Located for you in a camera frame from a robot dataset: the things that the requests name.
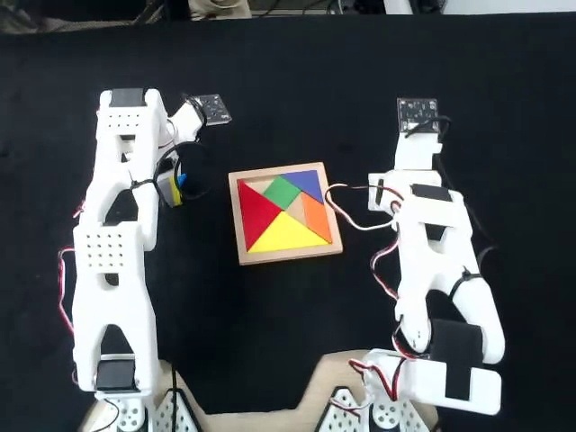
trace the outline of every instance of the blue component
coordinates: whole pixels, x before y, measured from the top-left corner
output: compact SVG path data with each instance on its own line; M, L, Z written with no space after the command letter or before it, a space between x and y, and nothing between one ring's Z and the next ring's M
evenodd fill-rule
M186 174L181 174L178 176L178 187L182 187L184 182L186 181Z

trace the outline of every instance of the yellow component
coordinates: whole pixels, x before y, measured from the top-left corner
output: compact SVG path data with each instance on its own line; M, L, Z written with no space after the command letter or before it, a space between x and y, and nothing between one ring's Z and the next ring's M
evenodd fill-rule
M281 211L248 253L273 252L327 244L324 238L306 228L285 211Z
M174 206L182 204L182 196L180 195L180 191L176 187L176 183L174 183L174 176L170 176L170 191L172 192L172 199L174 200Z

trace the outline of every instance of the yellow triangle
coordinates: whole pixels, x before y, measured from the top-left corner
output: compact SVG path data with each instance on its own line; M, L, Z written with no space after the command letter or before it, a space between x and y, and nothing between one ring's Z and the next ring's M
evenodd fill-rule
M306 228L285 211L281 211L248 253L273 252L327 244L324 238Z

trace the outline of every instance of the perforated panel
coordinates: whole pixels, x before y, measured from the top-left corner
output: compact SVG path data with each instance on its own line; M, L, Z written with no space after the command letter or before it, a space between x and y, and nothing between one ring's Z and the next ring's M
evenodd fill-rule
M145 121L146 108L109 108L100 116L103 129L118 135L134 135Z
M76 263L95 273L119 273L131 263L141 250L136 222L124 222L115 227L74 229Z
M428 432L424 421L408 400L378 400L373 405L372 417L376 426L383 430L400 425L400 432Z
M334 399L348 407L357 405L348 388L339 388L333 393ZM360 420L353 414L333 405L328 405L320 420L318 432L360 432Z
M172 391L166 394L157 408L155 432L172 432ZM176 392L176 428L178 432L201 432L182 396Z
M112 399L110 402L116 405L118 409L110 403L105 402L106 408L90 428L91 431L99 430L109 425L103 432L116 432L117 430L121 430L122 432L136 432L143 426L146 416L139 400Z

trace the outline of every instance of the red triangle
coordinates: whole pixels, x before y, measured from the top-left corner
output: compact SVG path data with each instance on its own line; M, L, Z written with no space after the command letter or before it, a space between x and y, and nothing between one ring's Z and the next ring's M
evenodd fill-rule
M242 210L244 241L246 250L249 250L282 209L251 189L242 180L238 180L238 195Z

